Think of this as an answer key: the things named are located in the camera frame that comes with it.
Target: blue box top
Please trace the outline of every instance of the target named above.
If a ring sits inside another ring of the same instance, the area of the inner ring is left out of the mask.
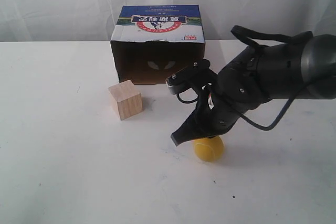
[[[132,15],[139,16],[186,16],[200,18],[198,5],[125,5],[120,17],[131,18]]]

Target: white curtain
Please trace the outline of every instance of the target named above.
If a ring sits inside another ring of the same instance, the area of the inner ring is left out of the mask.
[[[206,39],[242,25],[336,34],[336,0],[0,0],[0,41],[109,40],[123,5],[199,4]]]

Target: black cable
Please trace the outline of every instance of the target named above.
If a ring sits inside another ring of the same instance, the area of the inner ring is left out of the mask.
[[[180,94],[177,94],[176,97],[177,97],[177,99],[178,99],[180,102],[185,103],[185,104],[191,104],[191,103],[197,102],[197,99],[198,99],[198,97],[197,97],[197,98],[195,98],[194,100],[191,100],[191,101],[184,101],[184,100],[182,100],[182,98],[180,97]]]
[[[327,78],[332,77],[331,75],[328,76],[324,76],[324,77],[319,77],[319,78],[315,78],[307,83],[305,83],[296,93],[294,93],[285,103],[285,105],[282,107],[282,109],[280,110],[279,114],[277,115],[277,117],[275,118],[275,120],[269,125],[269,126],[263,126],[260,124],[257,124],[255,122],[253,122],[250,118],[246,117],[244,114],[240,113],[238,110],[236,110],[234,107],[231,106],[231,104],[226,101],[223,100],[221,98],[218,97],[218,95],[214,92],[214,90],[212,89],[211,86],[208,86],[209,90],[211,91],[212,95],[216,95],[221,101],[225,102],[226,105],[228,105],[230,107],[230,109],[232,109],[236,114],[238,114],[242,119],[244,119],[247,123],[249,123],[250,125],[254,126],[255,128],[258,128],[262,131],[270,131],[272,129],[274,129],[275,126],[277,126],[277,124],[280,122],[280,120],[283,118],[284,114],[287,112],[287,110],[289,109],[289,107],[291,106],[291,104],[293,103],[293,101],[295,100],[295,98],[301,93],[301,91],[303,89],[305,89],[306,87],[308,87],[309,85],[312,85],[313,83],[317,82],[317,81],[321,81]]]

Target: tennis ball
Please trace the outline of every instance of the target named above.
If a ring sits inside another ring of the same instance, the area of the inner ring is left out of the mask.
[[[224,151],[224,144],[219,136],[194,140],[194,151],[197,157],[206,162],[219,159]]]

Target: robotic arm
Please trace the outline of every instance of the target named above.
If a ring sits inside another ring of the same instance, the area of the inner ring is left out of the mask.
[[[294,99],[336,98],[336,36],[313,36],[308,31],[294,37],[258,33],[240,26],[231,32],[247,48],[218,74],[208,60],[195,62],[167,78],[172,94],[183,103],[197,102],[195,110],[171,138],[175,145],[227,133],[239,118],[269,131],[281,120]],[[283,44],[260,45],[252,39]],[[180,93],[192,88],[198,95],[183,101]],[[244,114],[272,99],[288,99],[269,126]]]

